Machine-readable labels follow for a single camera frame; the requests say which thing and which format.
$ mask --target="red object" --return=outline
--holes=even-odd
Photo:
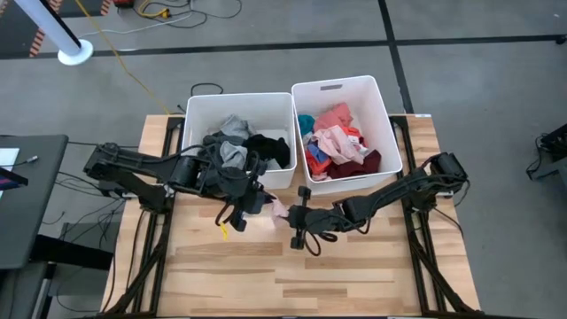
[[[348,136],[358,137],[359,143],[362,144],[362,146],[366,147],[366,144],[364,143],[364,137],[362,137],[360,130],[358,130],[357,128],[348,128],[348,127],[341,127],[341,128]]]
[[[349,127],[353,117],[346,103],[335,105],[331,110],[319,115],[313,126],[315,132],[319,129],[332,128],[335,125]]]
[[[328,158],[322,163],[319,163],[317,159],[311,154],[311,152],[306,148],[305,149],[305,156],[307,158],[307,165],[311,168],[311,173],[313,175],[320,175],[327,171],[327,167],[330,166],[332,160]]]
[[[134,0],[113,0],[114,6],[117,8],[133,8]]]
[[[378,173],[381,159],[382,155],[374,150],[364,158],[364,164],[361,165],[353,161],[341,165],[332,164],[327,171],[327,175],[332,179],[337,179]]]

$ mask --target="yellow tag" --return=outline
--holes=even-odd
[[[229,241],[229,233],[227,232],[227,228],[224,226],[224,222],[221,224],[221,231],[222,231],[222,240]]]

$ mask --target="desk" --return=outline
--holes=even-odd
[[[166,125],[167,116],[148,116],[139,151],[160,156]],[[435,128],[431,118],[414,115],[408,116],[408,125],[419,165],[439,152]],[[298,164],[291,188],[275,194],[287,206],[297,203],[297,189],[304,182],[303,167]],[[308,204],[329,207],[333,200],[374,190],[316,196]],[[158,315],[420,313],[400,203],[380,209],[368,235],[351,232],[338,234],[337,243],[322,242],[320,257],[311,256],[307,250],[292,250],[290,238],[294,231],[274,229],[268,213],[248,219],[244,233],[229,229],[229,242],[223,242],[221,231],[214,226],[221,207],[212,200],[177,195]],[[439,209],[456,219],[452,200],[440,199]],[[116,282],[110,305],[125,291],[140,213],[137,203],[126,204],[116,245]],[[133,276],[141,260],[147,221],[146,214],[136,241]],[[436,213],[431,213],[430,227],[439,270],[464,302],[478,308],[459,230]],[[424,274],[430,307],[434,309],[431,279],[426,271]],[[109,276],[103,300],[108,298],[112,280]],[[146,283],[143,311],[150,303],[153,273]]]
[[[28,186],[8,190],[0,198],[0,316],[31,317],[48,261],[108,269],[112,254],[38,235],[45,208],[65,153],[67,136],[0,137],[0,148],[19,148],[13,172]]]

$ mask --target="white round base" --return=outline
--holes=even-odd
[[[78,66],[84,61],[88,60],[92,56],[92,52],[94,51],[92,43],[83,39],[79,39],[79,42],[81,43],[81,50],[79,51],[79,53],[73,56],[69,56],[66,55],[63,51],[59,51],[59,53],[57,54],[59,62],[63,63],[66,66]]]

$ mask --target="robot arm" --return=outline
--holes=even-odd
[[[183,155],[193,148],[200,148],[202,152],[197,156]],[[222,167],[215,161],[214,154],[201,145],[159,158],[107,143],[97,146],[83,171],[90,178],[115,182],[135,193],[142,209],[156,214],[173,209],[169,190],[224,201],[234,206],[225,222],[244,231],[246,221],[242,219],[242,212],[259,214],[262,205],[269,201],[269,195],[258,183],[258,176],[265,173],[266,164],[259,160],[256,152],[255,155],[257,160],[247,174],[235,167]],[[148,184],[136,175],[156,177],[164,185]]]
[[[430,174],[425,171],[427,164],[430,164]],[[330,234],[330,231],[357,230],[365,234],[376,211],[399,199],[408,198],[415,208],[429,211],[436,206],[435,196],[438,192],[457,192],[467,181],[468,176],[457,158],[452,153],[443,152],[429,158],[421,167],[402,179],[368,196],[353,196],[336,201],[331,209],[307,207],[310,190],[302,188],[299,195],[304,199],[303,205],[292,206],[287,218],[290,226],[296,229],[291,248],[303,249],[306,246],[307,233],[331,242],[336,241],[337,237]],[[364,225],[367,225],[367,230],[361,230]],[[307,249],[315,256],[321,253],[320,246],[316,252],[309,246]]]

